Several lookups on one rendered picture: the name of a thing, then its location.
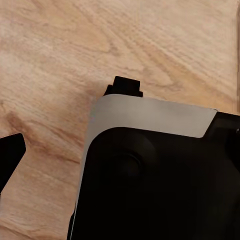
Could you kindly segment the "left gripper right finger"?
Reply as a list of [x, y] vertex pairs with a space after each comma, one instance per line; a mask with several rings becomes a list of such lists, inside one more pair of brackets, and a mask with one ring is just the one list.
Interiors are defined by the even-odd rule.
[[225, 142], [224, 151], [240, 172], [240, 135], [229, 133]]

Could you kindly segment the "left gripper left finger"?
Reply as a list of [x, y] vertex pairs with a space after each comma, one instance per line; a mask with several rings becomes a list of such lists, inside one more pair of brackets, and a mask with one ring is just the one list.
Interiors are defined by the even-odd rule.
[[0, 138], [0, 193], [26, 152], [21, 133]]

